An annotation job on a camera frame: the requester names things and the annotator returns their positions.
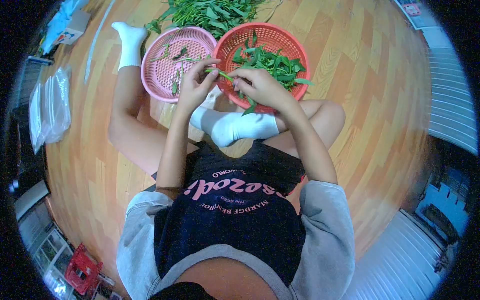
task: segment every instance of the white sock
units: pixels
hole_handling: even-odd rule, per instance
[[[220,112],[200,106],[193,112],[190,124],[209,134],[219,147],[238,139],[267,139],[278,134],[273,114],[251,113],[242,117],[241,112]]]
[[[121,39],[120,65],[137,66],[142,65],[140,58],[140,47],[147,36],[147,30],[143,27],[132,27],[125,22],[113,22],[112,27],[119,32]]]

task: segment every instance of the foot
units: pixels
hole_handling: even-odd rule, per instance
[[[226,147],[244,138],[267,139],[278,134],[273,114],[220,112],[198,107],[190,118],[190,124],[212,137],[218,147]]]
[[[144,27],[132,27],[125,22],[113,22],[112,27],[118,31],[122,45],[140,47],[147,37],[147,30]]]

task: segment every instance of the red object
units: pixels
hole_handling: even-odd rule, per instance
[[[81,243],[73,253],[67,271],[65,271],[65,279],[81,295],[84,295],[90,289],[96,288],[98,283],[97,277],[103,267],[103,263],[95,264],[92,262],[85,252],[86,247]],[[81,279],[76,273],[77,270],[81,270],[86,278]]]
[[[253,31],[257,34],[255,46],[266,44],[264,50],[276,52],[282,49],[281,55],[288,57],[289,60],[300,59],[305,67],[305,72],[298,72],[298,78],[310,79],[310,67],[308,65],[307,53],[300,42],[288,31],[270,24],[270,23],[246,23],[229,30],[217,43],[213,56],[221,59],[221,63],[217,65],[220,70],[231,72],[239,65],[232,62],[235,51],[242,46],[245,48],[245,40],[248,38],[249,45],[252,42]],[[218,83],[220,90],[228,96],[230,100],[242,108],[249,108],[250,104],[247,97],[240,99],[237,92],[233,90],[231,81],[226,80],[222,76]],[[308,85],[297,84],[291,91],[292,96],[298,101],[307,91]],[[275,112],[273,108],[257,105],[256,112]]]

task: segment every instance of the gray sleeve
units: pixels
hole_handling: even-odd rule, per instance
[[[117,250],[117,269],[132,299],[147,299],[152,284],[158,280],[153,250],[154,219],[159,210],[172,203],[162,193],[141,192],[128,204]]]
[[[298,299],[339,299],[355,270],[353,226],[347,197],[336,184],[309,181],[300,193],[306,237],[290,285]]]

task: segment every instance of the finger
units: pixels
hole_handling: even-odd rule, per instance
[[[191,79],[194,79],[196,75],[200,72],[203,72],[206,66],[213,65],[216,63],[220,63],[221,60],[219,59],[207,59],[207,60],[201,60],[198,63],[196,63],[190,71],[188,71],[185,75],[189,76]]]
[[[233,85],[235,86],[236,91],[242,91],[245,95],[247,95],[250,98],[255,98],[255,89],[253,86],[249,85],[245,81],[243,81],[240,78],[235,78],[233,81]]]
[[[243,77],[247,78],[250,81],[253,81],[255,77],[256,70],[254,69],[245,69],[245,68],[238,68],[230,73],[228,73],[228,76],[230,77]]]
[[[212,86],[213,82],[218,76],[218,69],[214,69],[211,71],[207,77],[205,77],[204,81],[200,84],[199,88],[202,89],[203,91],[208,91],[210,87]]]

